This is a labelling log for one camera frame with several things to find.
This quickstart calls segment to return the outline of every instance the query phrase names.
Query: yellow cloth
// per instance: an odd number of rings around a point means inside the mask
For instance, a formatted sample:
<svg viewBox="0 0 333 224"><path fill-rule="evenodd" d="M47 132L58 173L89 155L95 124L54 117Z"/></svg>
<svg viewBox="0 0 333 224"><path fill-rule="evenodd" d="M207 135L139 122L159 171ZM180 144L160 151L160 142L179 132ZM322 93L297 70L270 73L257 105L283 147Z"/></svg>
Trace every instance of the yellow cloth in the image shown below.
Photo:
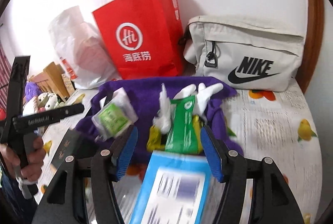
<svg viewBox="0 0 333 224"><path fill-rule="evenodd" d="M195 132L196 140L198 142L198 154L199 154L204 150L204 148L201 144L201 139L200 139L200 132L201 132L201 128L202 128L202 122L200 121L199 115L194 115L192 117L192 125L193 125L193 129L194 129L194 132Z"/></svg>
<svg viewBox="0 0 333 224"><path fill-rule="evenodd" d="M159 129L152 126L149 129L149 139L147 142L147 151L152 152L154 150L164 150L165 145L161 145L162 135Z"/></svg>

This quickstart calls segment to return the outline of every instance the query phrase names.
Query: dark blue sleeve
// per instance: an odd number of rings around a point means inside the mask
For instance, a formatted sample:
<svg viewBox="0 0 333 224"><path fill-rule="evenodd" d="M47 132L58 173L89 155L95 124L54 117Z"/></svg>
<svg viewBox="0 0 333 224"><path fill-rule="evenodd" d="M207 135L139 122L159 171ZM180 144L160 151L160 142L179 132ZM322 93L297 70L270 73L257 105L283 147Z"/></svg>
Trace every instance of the dark blue sleeve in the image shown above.
<svg viewBox="0 0 333 224"><path fill-rule="evenodd" d="M37 209L37 203L34 198L26 200L19 189L16 180L7 177L2 173L1 185L2 191L15 214L22 224L31 224Z"/></svg>

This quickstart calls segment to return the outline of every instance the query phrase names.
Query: finger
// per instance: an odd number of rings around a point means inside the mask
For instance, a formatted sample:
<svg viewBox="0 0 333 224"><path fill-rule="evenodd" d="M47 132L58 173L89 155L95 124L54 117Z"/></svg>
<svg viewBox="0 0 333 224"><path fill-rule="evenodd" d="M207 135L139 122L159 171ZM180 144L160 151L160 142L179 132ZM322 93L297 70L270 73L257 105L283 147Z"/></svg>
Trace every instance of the finger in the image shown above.
<svg viewBox="0 0 333 224"><path fill-rule="evenodd" d="M39 169L39 171L31 176L28 176L28 181L29 182L35 182L38 180L38 178L41 176L42 174L42 169Z"/></svg>
<svg viewBox="0 0 333 224"><path fill-rule="evenodd" d="M42 165L43 165L43 162L39 162L36 164L30 164L30 165L24 167L21 170L22 177L28 178L28 177L33 176L34 174L39 174L39 170L41 169Z"/></svg>
<svg viewBox="0 0 333 224"><path fill-rule="evenodd" d="M0 148L2 157L6 160L6 162L9 162L13 166L18 166L21 163L19 157L11 148L6 145L1 145Z"/></svg>
<svg viewBox="0 0 333 224"><path fill-rule="evenodd" d="M32 152L31 154L28 155L28 160L30 164L34 164L34 163L38 163L40 161L42 161L45 157L45 150L43 148Z"/></svg>
<svg viewBox="0 0 333 224"><path fill-rule="evenodd" d="M33 143L34 149L38 150L38 149L42 148L43 145L44 145L44 142L43 142L43 139L41 137L37 137L34 140L34 143Z"/></svg>

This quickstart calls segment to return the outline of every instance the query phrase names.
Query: nike swoosh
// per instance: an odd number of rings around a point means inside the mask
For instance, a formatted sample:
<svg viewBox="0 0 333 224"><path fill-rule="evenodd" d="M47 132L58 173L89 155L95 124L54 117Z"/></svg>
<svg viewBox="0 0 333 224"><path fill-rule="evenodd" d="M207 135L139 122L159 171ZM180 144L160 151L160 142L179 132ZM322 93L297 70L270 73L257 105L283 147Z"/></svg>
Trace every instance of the nike swoosh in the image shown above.
<svg viewBox="0 0 333 224"><path fill-rule="evenodd" d="M230 72L228 75L228 80L233 83L233 84L241 84L241 83L246 83L254 80L258 80L261 78L269 77L269 76L275 76L280 73L272 74L272 75L264 75L264 76L251 76L251 77L238 77L236 76L236 69L237 67Z"/></svg>

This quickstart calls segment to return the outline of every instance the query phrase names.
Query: nike logo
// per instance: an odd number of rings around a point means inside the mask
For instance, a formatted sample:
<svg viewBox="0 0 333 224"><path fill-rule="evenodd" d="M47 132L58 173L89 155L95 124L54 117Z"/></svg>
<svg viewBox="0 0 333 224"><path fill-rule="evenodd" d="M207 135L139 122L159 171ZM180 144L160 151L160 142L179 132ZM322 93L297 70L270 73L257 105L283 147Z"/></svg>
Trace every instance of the nike logo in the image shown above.
<svg viewBox="0 0 333 224"><path fill-rule="evenodd" d="M261 79L261 78L265 78L265 77L269 77L269 76L275 76L275 75L280 74L280 73L276 73L276 74L272 74L272 75L267 75L266 74L266 75L262 75L262 76L238 77L238 76L236 76L236 69L237 69L237 67L234 70L232 70L230 72L230 74L228 75L228 80L233 84L246 83L246 82L258 80L258 79Z"/></svg>
<svg viewBox="0 0 333 224"><path fill-rule="evenodd" d="M274 61L271 61L271 60L244 57L238 70L236 67L234 70L232 70L229 73L228 80L233 84L241 84L241 83L246 83L246 82L258 80L261 78L280 74L280 73L276 73L276 74L272 74L272 75L267 74L267 71L271 68L271 65L273 63L274 63ZM236 70L237 70L237 73L243 73L243 74L255 75L255 76L238 77L238 76L236 76Z"/></svg>

